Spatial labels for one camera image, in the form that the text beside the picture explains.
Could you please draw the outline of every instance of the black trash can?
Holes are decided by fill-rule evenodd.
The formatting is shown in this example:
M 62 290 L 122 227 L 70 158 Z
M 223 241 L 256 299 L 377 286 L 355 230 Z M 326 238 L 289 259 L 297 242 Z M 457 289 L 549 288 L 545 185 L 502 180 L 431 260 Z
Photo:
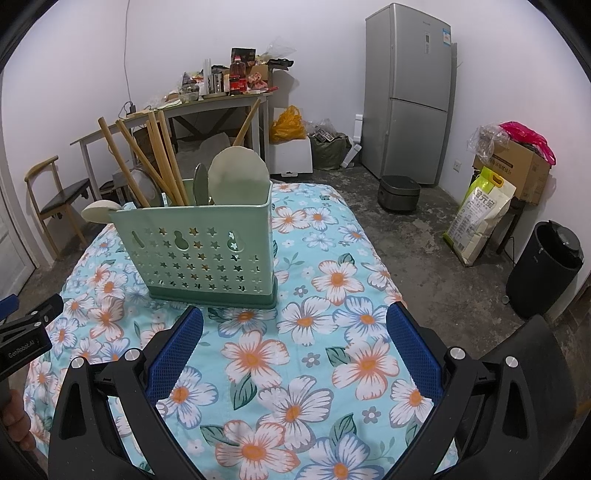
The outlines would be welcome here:
M 546 313 L 582 266 L 583 251 L 571 230 L 552 221 L 536 224 L 507 280 L 515 313 L 526 319 Z

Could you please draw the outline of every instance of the bottle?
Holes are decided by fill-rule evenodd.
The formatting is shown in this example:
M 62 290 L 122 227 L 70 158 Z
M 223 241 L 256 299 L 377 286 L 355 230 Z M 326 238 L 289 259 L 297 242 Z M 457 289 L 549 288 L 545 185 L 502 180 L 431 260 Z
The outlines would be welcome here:
M 246 64 L 236 56 L 230 65 L 230 94 L 240 95 L 242 92 L 246 92 Z

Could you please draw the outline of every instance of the plastic bag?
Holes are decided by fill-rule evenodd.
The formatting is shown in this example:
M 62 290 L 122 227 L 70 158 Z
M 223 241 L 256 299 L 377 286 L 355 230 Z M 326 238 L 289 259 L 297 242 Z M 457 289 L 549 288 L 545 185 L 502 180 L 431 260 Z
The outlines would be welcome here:
M 499 220 L 509 210 L 515 186 L 483 167 L 443 239 L 465 266 L 474 264 Z
M 480 126 L 468 140 L 468 151 L 478 155 L 483 163 L 487 163 L 495 151 L 495 144 L 509 147 L 509 134 L 499 125 Z
M 540 152 L 540 157 L 544 157 L 550 165 L 556 165 L 554 152 L 550 150 L 548 142 L 539 133 L 534 132 L 531 128 L 527 128 L 519 122 L 506 122 L 501 124 L 501 127 L 509 134 L 513 141 L 532 144 Z
M 261 63 L 267 63 L 271 59 L 284 59 L 295 53 L 297 50 L 290 46 L 289 42 L 281 37 L 277 37 L 267 47 L 267 51 L 259 56 Z
M 288 140 L 302 140 L 306 138 L 306 129 L 300 111 L 290 105 L 269 129 L 271 143 L 286 142 Z

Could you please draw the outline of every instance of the human hand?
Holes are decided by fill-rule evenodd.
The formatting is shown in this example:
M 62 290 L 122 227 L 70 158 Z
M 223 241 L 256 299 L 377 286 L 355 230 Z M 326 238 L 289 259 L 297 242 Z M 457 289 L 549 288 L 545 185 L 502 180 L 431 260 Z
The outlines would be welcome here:
M 31 419 L 25 412 L 25 404 L 22 395 L 16 391 L 10 391 L 10 403 L 2 410 L 2 422 L 8 430 L 10 438 L 18 443 L 22 450 L 34 450 L 35 439 L 31 430 Z

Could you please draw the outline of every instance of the white door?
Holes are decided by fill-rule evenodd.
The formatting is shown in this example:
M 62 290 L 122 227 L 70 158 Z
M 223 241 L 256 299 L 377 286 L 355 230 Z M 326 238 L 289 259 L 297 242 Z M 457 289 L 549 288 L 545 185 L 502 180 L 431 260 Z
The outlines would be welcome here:
M 18 294 L 35 270 L 8 216 L 0 192 L 0 300 Z

